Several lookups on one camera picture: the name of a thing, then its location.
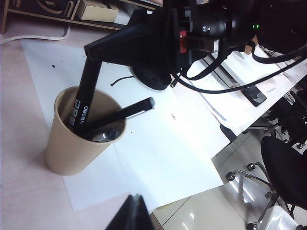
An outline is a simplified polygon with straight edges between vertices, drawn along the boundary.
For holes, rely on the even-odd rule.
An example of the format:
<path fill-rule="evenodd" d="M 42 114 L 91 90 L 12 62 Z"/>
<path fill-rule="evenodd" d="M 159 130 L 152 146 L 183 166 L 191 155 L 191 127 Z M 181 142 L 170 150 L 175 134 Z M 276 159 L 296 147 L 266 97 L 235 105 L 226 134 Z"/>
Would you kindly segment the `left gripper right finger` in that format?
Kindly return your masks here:
<path fill-rule="evenodd" d="M 136 202 L 135 230 L 149 230 L 150 217 L 144 199 L 141 195 L 136 195 L 134 200 Z"/>

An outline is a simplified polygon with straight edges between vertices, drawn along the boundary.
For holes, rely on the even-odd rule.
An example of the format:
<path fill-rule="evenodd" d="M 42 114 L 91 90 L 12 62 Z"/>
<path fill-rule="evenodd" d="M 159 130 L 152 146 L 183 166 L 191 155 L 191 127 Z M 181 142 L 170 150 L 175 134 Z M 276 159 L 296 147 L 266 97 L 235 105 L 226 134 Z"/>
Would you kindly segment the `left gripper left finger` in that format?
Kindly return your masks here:
<path fill-rule="evenodd" d="M 142 196 L 129 195 L 106 230 L 140 230 L 142 218 Z"/>

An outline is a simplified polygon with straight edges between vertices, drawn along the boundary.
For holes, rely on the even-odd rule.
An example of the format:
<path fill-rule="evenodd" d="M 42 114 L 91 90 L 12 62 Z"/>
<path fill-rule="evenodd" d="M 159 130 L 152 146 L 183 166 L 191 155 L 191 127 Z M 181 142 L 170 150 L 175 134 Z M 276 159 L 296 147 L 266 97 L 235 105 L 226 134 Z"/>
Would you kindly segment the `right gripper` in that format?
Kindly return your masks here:
<path fill-rule="evenodd" d="M 130 25 L 84 46 L 85 54 L 99 60 L 178 74 L 191 64 L 188 29 L 180 24 L 176 8 L 171 8 L 171 61 L 167 51 L 170 15 L 165 8 L 135 10 Z"/>

